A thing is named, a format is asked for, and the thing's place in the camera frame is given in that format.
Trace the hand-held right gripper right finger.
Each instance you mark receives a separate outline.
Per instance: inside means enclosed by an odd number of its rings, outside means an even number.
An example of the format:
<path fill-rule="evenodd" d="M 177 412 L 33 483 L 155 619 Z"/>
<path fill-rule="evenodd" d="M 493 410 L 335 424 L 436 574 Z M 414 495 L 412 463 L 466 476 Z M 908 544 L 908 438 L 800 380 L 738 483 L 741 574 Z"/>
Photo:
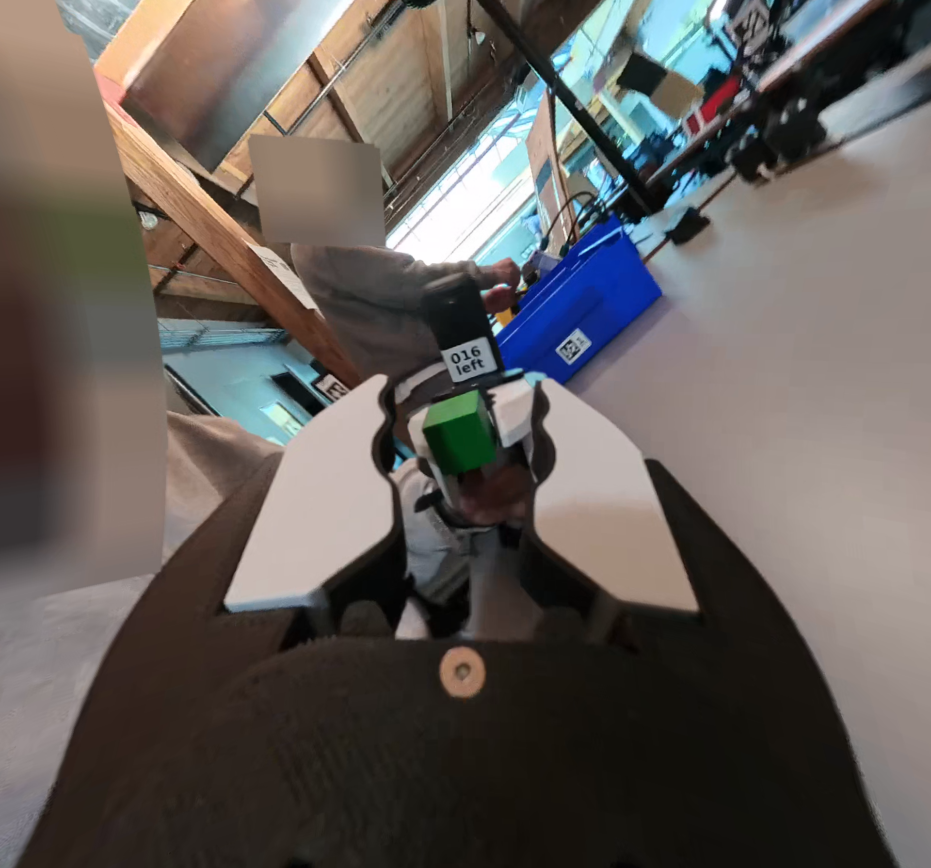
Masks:
<path fill-rule="evenodd" d="M 700 615 L 642 451 L 551 378 L 533 390 L 519 581 L 544 609 Z"/>

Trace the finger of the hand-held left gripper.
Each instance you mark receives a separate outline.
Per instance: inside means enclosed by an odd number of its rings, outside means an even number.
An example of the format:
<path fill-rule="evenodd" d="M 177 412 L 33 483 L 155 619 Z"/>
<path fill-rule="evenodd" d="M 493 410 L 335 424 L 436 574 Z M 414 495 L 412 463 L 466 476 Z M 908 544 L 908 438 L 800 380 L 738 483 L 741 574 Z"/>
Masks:
<path fill-rule="evenodd" d="M 418 461 L 424 461 L 428 472 L 436 483 L 441 496 L 446 499 L 446 480 L 437 465 L 436 457 L 425 437 L 425 420 L 429 407 L 421 407 L 412 412 L 407 424 L 407 430 L 413 443 L 413 451 Z"/>
<path fill-rule="evenodd" d="M 489 389 L 489 406 L 501 448 L 531 448 L 533 407 L 539 381 L 509 381 Z"/>

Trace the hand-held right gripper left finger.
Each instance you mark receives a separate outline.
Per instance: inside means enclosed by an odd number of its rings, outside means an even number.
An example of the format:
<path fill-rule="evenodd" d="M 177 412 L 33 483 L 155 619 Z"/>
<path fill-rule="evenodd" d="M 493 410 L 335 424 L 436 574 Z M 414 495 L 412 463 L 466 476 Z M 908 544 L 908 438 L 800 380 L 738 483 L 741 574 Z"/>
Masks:
<path fill-rule="evenodd" d="M 287 444 L 226 591 L 229 613 L 341 618 L 371 601 L 401 615 L 408 569 L 394 418 L 393 388 L 378 374 Z"/>

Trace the green cube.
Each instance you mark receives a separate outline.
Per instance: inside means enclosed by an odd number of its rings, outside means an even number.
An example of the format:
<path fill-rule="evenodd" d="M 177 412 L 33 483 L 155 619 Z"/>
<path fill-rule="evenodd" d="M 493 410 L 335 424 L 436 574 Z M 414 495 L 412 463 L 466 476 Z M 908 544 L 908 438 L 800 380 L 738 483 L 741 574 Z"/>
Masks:
<path fill-rule="evenodd" d="M 458 478 L 497 458 L 494 422 L 485 397 L 476 388 L 431 403 L 423 435 L 443 476 Z"/>

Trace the blue storage bin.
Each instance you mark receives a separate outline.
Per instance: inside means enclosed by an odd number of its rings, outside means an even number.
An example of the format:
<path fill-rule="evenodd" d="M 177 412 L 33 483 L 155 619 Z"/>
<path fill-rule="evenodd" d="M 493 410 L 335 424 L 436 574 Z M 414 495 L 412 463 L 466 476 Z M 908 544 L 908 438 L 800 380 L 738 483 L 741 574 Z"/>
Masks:
<path fill-rule="evenodd" d="M 662 295 L 621 222 L 596 225 L 530 288 L 498 333 L 506 368 L 566 384 Z"/>

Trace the black desk equipment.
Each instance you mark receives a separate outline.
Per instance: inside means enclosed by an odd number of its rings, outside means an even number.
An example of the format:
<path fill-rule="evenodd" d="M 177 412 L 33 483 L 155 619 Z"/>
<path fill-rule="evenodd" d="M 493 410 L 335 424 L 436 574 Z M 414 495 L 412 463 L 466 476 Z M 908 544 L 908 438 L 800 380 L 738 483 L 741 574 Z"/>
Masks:
<path fill-rule="evenodd" d="M 780 168 L 806 159 L 827 138 L 816 101 L 797 96 L 769 112 L 761 129 L 746 131 L 729 149 L 726 162 L 748 184 L 769 182 Z"/>

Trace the person's left hand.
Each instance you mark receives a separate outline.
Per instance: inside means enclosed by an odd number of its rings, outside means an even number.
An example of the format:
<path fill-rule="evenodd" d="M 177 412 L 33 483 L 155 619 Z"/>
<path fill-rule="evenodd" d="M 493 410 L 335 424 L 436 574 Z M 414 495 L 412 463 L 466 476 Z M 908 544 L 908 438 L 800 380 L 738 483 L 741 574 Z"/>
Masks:
<path fill-rule="evenodd" d="M 489 473 L 475 469 L 463 474 L 458 486 L 455 510 L 464 522 L 493 526 L 525 521 L 532 492 L 529 467 L 509 463 Z"/>

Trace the person's grey hoodie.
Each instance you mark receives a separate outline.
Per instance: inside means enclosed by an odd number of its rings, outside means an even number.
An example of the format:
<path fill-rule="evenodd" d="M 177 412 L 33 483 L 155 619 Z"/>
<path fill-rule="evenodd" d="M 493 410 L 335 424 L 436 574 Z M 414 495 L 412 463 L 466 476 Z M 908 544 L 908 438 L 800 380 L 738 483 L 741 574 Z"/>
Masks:
<path fill-rule="evenodd" d="M 163 561 L 277 451 L 232 420 L 169 413 Z M 2 866 L 25 847 L 102 657 L 151 580 L 2 606 Z"/>

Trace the black floor lamp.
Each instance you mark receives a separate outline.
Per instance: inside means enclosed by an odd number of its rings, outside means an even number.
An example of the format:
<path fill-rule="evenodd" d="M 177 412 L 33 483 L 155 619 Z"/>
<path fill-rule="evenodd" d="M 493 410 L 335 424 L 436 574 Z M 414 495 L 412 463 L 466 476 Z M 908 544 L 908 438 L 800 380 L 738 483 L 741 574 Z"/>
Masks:
<path fill-rule="evenodd" d="M 425 10 L 439 0 L 401 0 L 411 10 Z M 576 94 L 563 81 L 554 68 L 551 57 L 535 46 L 518 22 L 500 0 L 475 0 L 495 26 L 511 42 L 530 69 L 546 84 L 549 92 L 563 104 L 570 116 L 580 125 L 599 152 L 626 183 L 626 192 L 647 214 L 657 213 L 662 207 L 655 192 L 651 191 L 638 175 L 634 166 L 623 157 L 622 151 L 604 132 L 594 117 L 583 106 Z"/>

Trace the wooden post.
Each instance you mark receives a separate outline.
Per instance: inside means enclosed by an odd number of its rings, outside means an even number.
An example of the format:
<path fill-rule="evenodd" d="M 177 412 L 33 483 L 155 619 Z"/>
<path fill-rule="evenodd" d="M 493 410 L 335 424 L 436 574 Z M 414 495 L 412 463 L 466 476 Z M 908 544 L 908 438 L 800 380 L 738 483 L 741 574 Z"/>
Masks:
<path fill-rule="evenodd" d="M 356 387 L 361 378 L 332 329 L 264 263 L 245 229 L 122 109 L 103 106 L 125 175 L 343 385 Z"/>

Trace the rectangular metal duct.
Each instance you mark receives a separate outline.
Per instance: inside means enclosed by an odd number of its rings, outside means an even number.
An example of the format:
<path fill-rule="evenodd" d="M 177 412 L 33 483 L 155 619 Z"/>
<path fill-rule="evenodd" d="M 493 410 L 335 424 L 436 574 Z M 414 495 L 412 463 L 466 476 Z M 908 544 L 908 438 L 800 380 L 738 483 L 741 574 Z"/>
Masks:
<path fill-rule="evenodd" d="M 97 71 L 208 172 L 355 0 L 142 0 Z"/>

